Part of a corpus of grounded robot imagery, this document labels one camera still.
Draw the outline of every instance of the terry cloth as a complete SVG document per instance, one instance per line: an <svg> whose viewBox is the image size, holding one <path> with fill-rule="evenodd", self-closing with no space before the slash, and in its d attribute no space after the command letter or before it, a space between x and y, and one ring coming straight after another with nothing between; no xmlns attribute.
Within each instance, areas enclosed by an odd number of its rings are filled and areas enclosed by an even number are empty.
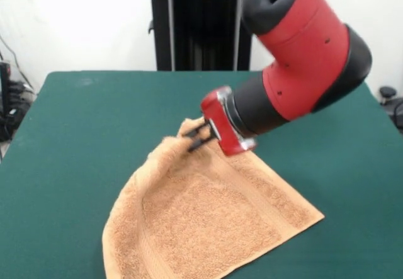
<svg viewBox="0 0 403 279"><path fill-rule="evenodd" d="M225 157L212 141L187 153L180 135L198 124L165 137L120 192L102 236L107 279L223 278L324 218L253 152Z"/></svg>

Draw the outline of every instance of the orange towel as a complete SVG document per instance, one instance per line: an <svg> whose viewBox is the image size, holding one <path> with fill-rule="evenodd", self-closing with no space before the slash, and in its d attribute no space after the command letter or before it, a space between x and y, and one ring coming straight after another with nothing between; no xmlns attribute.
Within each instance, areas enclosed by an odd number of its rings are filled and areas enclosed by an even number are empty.
<svg viewBox="0 0 403 279"><path fill-rule="evenodd" d="M108 279L216 279L324 218L254 153L166 137L119 194L103 231Z"/></svg>

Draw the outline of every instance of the green tablecloth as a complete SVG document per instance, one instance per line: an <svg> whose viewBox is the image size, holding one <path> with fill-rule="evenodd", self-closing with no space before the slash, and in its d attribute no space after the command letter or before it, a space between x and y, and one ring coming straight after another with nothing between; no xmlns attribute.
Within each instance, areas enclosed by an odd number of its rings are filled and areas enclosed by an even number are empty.
<svg viewBox="0 0 403 279"><path fill-rule="evenodd" d="M208 91L252 74L51 74L0 166L0 278L104 278L128 177ZM402 278L403 141L365 85L258 141L326 219L229 278Z"/></svg>

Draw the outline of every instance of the black cable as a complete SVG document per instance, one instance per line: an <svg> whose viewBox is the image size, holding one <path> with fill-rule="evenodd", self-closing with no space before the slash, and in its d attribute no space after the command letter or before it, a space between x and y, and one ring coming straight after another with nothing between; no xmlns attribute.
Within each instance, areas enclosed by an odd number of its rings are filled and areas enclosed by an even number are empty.
<svg viewBox="0 0 403 279"><path fill-rule="evenodd" d="M33 89L30 81L28 80L28 78L25 76L25 74L23 74L20 65L18 63L18 59L17 59L17 55L15 54L14 50L10 48L10 46L6 43L6 41L4 41L3 37L0 34L0 41L3 43L4 46L6 46L6 48L11 52L11 54L14 57L14 62L15 62L15 66L17 67L18 71L20 72L21 76L23 77L23 79L26 81L26 83Z"/></svg>

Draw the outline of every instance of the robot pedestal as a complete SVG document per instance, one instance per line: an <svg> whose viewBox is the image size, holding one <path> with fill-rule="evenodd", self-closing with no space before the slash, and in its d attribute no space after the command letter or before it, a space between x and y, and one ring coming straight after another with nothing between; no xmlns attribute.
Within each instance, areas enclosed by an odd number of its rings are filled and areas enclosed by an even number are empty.
<svg viewBox="0 0 403 279"><path fill-rule="evenodd" d="M248 71L241 0L152 0L158 71Z"/></svg>

